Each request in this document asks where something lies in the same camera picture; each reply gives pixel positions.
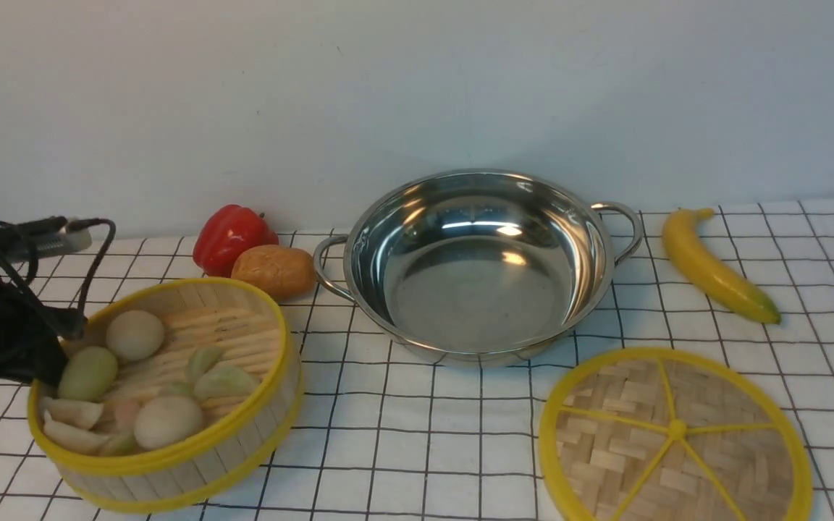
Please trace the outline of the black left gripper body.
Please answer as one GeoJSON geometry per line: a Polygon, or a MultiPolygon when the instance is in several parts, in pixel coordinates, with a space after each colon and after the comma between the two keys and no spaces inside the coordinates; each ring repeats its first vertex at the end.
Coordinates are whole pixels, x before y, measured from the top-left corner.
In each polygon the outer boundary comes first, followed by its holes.
{"type": "Polygon", "coordinates": [[[61,224],[0,224],[0,379],[59,385],[70,309],[44,305],[30,283],[61,224]]]}

